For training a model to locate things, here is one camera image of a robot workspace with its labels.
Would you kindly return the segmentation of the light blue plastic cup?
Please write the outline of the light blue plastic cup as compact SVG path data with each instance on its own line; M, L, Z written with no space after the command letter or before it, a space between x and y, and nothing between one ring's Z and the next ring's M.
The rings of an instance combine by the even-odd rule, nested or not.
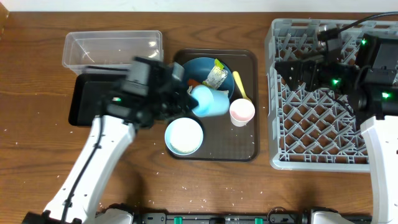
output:
M221 116L229 110L228 96L208 88L205 85L196 86L190 95L197 100L198 106L192 109L195 116L203 118L209 116Z

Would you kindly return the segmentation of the yellow plastic spoon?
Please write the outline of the yellow plastic spoon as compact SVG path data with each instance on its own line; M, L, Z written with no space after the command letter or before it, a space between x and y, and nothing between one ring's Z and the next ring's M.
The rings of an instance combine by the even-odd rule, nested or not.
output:
M236 85L237 85L237 87L238 87L238 89L239 89L239 91L240 91L240 93L242 95L242 98L244 98L245 100L251 101L251 99L247 96L247 94L245 92L245 89L244 89L244 86L243 86L243 83L242 83L242 80L241 80L239 72L234 71L232 73L232 75L233 75L234 81L235 81L235 83L236 83Z

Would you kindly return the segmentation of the pink plastic cup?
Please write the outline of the pink plastic cup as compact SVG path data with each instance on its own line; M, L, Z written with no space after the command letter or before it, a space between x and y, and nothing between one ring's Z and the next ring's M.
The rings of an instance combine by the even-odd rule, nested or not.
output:
M255 112L253 103L244 98L234 100L229 107L231 122L237 127L245 126L253 119Z

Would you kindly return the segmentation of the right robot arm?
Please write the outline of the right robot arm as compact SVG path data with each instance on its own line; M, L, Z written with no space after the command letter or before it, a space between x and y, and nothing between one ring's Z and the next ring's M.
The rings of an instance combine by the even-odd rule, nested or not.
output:
M372 223L397 223L397 37L364 34L354 65L331 62L331 50L274 65L291 90L328 88L346 95L368 153Z

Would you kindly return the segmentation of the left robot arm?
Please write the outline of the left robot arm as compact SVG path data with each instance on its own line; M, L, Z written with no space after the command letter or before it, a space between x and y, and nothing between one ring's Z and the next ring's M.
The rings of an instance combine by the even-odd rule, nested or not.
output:
M140 129L168 121L197 106L184 89L178 63L136 57L124 79L99 100L90 135L67 179L41 214L29 212L23 223L132 223L128 212L96 216L99 200L118 160Z

